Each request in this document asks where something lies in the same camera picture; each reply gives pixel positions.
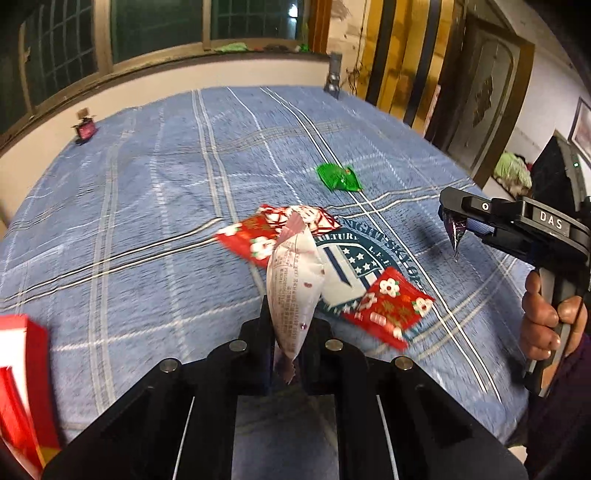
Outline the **person's right hand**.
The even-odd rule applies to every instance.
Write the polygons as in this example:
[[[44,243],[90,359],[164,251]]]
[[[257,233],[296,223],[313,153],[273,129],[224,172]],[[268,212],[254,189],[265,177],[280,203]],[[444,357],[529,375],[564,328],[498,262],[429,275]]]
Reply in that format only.
[[[541,277],[531,271],[526,278],[526,293],[522,299],[524,316],[520,328],[520,348],[527,359],[542,361],[560,346],[564,355],[571,355],[579,346],[587,324],[587,310],[583,299],[573,296],[555,309],[541,295]],[[554,328],[560,323],[571,326],[569,341],[564,343]]]

